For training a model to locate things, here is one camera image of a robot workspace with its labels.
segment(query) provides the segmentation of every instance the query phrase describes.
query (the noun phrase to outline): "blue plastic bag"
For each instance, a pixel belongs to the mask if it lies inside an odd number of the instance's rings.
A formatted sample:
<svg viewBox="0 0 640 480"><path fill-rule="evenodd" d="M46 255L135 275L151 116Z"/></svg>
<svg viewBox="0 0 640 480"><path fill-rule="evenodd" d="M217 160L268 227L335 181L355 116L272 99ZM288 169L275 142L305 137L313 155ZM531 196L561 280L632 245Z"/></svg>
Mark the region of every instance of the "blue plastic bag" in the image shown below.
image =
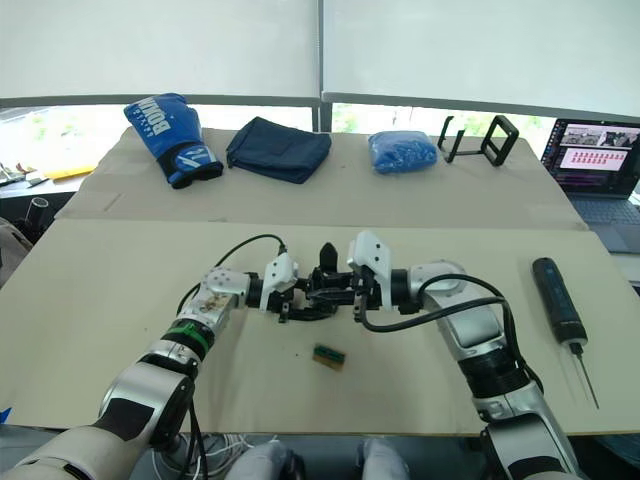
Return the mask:
<svg viewBox="0 0 640 480"><path fill-rule="evenodd" d="M438 152L423 132L379 132L369 137L371 163L378 173L414 172L436 163Z"/></svg>

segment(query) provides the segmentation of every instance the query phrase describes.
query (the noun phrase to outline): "laptop screen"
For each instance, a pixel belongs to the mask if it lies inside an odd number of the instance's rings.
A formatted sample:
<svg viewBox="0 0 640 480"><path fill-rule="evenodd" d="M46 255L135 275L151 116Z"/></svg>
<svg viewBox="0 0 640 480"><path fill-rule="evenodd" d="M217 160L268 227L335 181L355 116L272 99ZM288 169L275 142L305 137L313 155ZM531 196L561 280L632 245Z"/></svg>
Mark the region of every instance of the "laptop screen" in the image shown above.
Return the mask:
<svg viewBox="0 0 640 480"><path fill-rule="evenodd" d="M628 197L640 179L640 124L558 119L542 164L565 192Z"/></svg>

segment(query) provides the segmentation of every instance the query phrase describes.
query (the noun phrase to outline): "screwdriver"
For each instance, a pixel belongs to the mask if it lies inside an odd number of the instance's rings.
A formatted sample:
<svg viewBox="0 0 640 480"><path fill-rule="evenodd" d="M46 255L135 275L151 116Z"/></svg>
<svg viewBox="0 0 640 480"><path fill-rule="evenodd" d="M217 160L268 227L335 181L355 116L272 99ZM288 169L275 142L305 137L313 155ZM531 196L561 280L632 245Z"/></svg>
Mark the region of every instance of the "screwdriver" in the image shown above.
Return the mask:
<svg viewBox="0 0 640 480"><path fill-rule="evenodd" d="M576 307L571 301L558 266L552 259L542 257L533 262L532 270L533 278L542 296L542 303L544 303L547 311L551 331L558 343L568 346L571 353L578 358L591 391L593 402L596 404L596 408L600 409L596 393L593 390L589 374L582 360L582 354L584 353L582 347L588 341L587 332L584 329L582 320L580 320Z"/></svg>

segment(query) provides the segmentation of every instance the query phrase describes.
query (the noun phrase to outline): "white roller blind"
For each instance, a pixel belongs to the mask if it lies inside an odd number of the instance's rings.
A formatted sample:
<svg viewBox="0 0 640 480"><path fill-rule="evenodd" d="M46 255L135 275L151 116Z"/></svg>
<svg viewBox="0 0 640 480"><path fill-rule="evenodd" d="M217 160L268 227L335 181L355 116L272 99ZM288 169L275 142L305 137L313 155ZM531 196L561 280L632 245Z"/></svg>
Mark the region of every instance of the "white roller blind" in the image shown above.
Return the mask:
<svg viewBox="0 0 640 480"><path fill-rule="evenodd" d="M0 99L318 98L316 0L0 0Z"/></svg>
<svg viewBox="0 0 640 480"><path fill-rule="evenodd" d="M638 0L325 0L324 12L327 101L365 94L640 117Z"/></svg>

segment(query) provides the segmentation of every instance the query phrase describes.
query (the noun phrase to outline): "black phone holder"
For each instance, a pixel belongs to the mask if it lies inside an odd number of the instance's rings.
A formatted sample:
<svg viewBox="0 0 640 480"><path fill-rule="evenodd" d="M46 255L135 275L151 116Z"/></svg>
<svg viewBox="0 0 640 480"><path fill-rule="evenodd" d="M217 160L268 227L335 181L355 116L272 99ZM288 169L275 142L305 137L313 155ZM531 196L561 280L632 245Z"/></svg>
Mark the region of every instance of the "black phone holder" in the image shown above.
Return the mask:
<svg viewBox="0 0 640 480"><path fill-rule="evenodd" d="M449 126L449 122L451 122L452 119L453 119L453 116L450 115L444 121L444 125L442 126L442 132L440 132L440 138L438 139L438 148L442 152L442 156L444 157L444 160L447 163L453 162L453 159L455 158L456 155L484 154L484 156L487 157L487 160L489 160L489 163L491 163L491 165L493 165L494 167L499 167L506 160L507 155L509 155L511 148L513 148L514 143L516 143L516 140L518 139L518 135L520 135L520 132L518 131L518 129L513 126L513 124L507 119L507 117L505 117L504 115L496 115L493 121L491 122L491 125L489 126L489 130L487 131L487 134L482 140L482 144L480 145L480 150L459 152L458 146L460 146L460 141L464 136L464 130L458 130L456 139L453 141L453 147L451 147L451 151L447 152L442 146L442 144L444 143L444 140L445 140L447 127ZM493 143L493 141L491 140L491 137L493 136L493 132L498 126L504 131L504 133L507 134L507 138L505 139L501 148L498 148L498 146L495 143Z"/></svg>

